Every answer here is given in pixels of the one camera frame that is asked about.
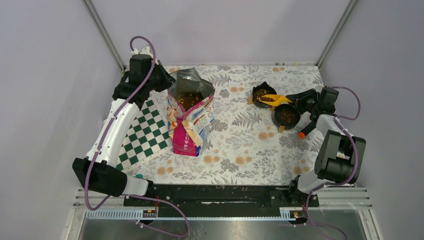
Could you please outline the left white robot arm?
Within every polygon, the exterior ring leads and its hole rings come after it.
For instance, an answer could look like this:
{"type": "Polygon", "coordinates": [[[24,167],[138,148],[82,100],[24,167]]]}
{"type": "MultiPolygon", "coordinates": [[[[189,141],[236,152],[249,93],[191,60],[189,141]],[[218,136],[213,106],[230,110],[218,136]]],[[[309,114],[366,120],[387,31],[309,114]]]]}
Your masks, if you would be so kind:
{"type": "Polygon", "coordinates": [[[112,95],[109,114],[98,138],[84,158],[76,158],[72,169],[87,191],[107,196],[136,195],[144,206],[152,204],[155,192],[145,179],[117,169],[126,134],[151,91],[170,88],[175,79],[159,61],[148,54],[134,54],[112,95]]]}

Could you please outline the black pet bowl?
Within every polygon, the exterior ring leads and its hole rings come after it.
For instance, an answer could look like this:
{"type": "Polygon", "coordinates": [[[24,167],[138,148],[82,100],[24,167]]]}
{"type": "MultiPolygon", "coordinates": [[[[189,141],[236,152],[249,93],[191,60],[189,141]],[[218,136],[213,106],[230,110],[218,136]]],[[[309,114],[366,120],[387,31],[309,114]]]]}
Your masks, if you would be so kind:
{"type": "Polygon", "coordinates": [[[271,120],[277,127],[277,132],[294,129],[301,119],[299,111],[291,104],[281,104],[273,108],[271,120]]]}
{"type": "Polygon", "coordinates": [[[247,98],[248,105],[255,105],[259,108],[270,108],[271,106],[265,102],[273,102],[270,97],[266,95],[276,95],[276,90],[271,87],[266,81],[252,88],[250,96],[247,98]]]}

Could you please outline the yellow plastic scoop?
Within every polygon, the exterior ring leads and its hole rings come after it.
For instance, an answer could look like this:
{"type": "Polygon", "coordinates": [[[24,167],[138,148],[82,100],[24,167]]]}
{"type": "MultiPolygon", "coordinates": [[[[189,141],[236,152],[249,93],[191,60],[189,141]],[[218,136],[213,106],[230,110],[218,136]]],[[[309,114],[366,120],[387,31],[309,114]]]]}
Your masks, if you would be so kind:
{"type": "Polygon", "coordinates": [[[278,95],[278,94],[266,94],[266,95],[260,96],[258,100],[261,103],[264,103],[272,107],[277,107],[283,103],[292,103],[292,101],[288,99],[286,96],[278,95]]]}

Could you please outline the pink blue pet food bag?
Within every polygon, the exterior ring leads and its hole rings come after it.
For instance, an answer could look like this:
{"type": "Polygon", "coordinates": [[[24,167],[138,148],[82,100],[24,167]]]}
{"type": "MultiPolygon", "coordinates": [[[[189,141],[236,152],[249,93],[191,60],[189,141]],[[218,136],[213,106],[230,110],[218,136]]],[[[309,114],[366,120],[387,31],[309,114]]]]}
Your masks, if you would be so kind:
{"type": "Polygon", "coordinates": [[[167,90],[166,110],[173,152],[197,157],[215,120],[216,89],[194,67],[177,70],[170,75],[175,82],[167,90]]]}

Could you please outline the black marker orange tip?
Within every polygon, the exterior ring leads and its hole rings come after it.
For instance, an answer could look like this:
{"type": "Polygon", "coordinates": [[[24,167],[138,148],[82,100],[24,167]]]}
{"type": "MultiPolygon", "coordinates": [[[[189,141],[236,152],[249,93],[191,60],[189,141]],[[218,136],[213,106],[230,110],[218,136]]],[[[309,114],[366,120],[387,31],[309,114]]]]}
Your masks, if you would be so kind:
{"type": "Polygon", "coordinates": [[[299,133],[298,136],[301,139],[304,139],[309,133],[311,133],[316,128],[317,122],[311,121],[308,125],[306,125],[299,133]]]}

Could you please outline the floral table mat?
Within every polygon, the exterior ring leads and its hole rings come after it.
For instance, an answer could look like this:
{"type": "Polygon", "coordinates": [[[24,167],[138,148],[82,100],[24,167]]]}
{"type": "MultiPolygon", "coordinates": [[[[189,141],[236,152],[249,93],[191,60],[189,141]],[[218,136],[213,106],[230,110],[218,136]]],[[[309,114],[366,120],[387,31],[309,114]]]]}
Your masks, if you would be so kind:
{"type": "MultiPolygon", "coordinates": [[[[324,140],[314,130],[298,136],[309,123],[304,114],[298,125],[282,133],[272,122],[272,111],[248,104],[252,88],[267,82],[278,94],[321,90],[316,66],[196,66],[200,76],[215,87],[211,133],[199,156],[169,149],[122,170],[142,174],[157,184],[286,185],[313,170],[324,140]]],[[[167,93],[152,92],[167,126],[167,93]]]]}

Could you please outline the green white chessboard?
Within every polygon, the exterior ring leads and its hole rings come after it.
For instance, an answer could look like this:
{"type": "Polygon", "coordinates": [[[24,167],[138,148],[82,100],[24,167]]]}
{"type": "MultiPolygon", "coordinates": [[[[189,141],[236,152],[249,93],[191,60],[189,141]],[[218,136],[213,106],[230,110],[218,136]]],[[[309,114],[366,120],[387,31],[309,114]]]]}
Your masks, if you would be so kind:
{"type": "Polygon", "coordinates": [[[118,170],[126,170],[171,147],[168,128],[153,100],[147,100],[130,124],[118,154],[118,170]]]}

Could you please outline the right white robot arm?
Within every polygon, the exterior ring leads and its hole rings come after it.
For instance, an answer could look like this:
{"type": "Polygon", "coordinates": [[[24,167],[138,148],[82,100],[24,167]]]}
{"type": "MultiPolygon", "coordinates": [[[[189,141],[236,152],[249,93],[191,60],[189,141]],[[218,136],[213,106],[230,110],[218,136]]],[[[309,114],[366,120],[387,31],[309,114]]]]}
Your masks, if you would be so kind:
{"type": "Polygon", "coordinates": [[[307,136],[313,130],[322,133],[324,140],[315,160],[314,169],[294,179],[296,187],[287,191],[287,201],[301,205],[308,193],[329,186],[354,184],[359,178],[366,140],[350,133],[336,114],[339,86],[325,86],[287,95],[292,105],[301,113],[310,113],[310,123],[298,134],[307,136]]]}

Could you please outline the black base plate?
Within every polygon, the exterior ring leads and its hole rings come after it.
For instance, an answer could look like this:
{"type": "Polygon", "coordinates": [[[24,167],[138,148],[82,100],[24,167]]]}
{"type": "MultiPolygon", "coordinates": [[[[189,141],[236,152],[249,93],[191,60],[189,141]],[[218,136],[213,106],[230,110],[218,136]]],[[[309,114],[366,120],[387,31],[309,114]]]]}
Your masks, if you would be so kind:
{"type": "Polygon", "coordinates": [[[316,195],[287,185],[153,184],[146,196],[170,202],[190,218],[270,218],[280,216],[280,208],[320,205],[316,195]]]}

